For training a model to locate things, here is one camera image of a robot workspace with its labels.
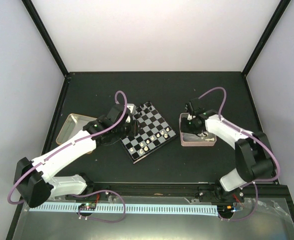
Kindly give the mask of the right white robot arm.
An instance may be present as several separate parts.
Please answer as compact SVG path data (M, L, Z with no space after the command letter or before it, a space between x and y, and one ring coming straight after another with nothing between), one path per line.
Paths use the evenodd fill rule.
M185 104L187 116L180 119L180 132L200 136L213 134L235 151L235 168L213 185L213 195L226 202L236 189L261 179L276 170L270 143L265 133L251 132L225 120L215 110L205 110L201 101L194 98Z

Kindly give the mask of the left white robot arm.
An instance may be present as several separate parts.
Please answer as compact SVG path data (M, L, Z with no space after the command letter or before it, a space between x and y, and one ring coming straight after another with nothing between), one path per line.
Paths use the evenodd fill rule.
M90 199L95 192L93 185L83 174L57 177L56 174L77 160L108 145L113 140L134 137L139 132L139 124L133 119L136 106L114 105L107 115L88 122L71 139L50 152L28 160L20 159L16 164L14 188L30 208L36 208L49 198L63 195L79 195Z

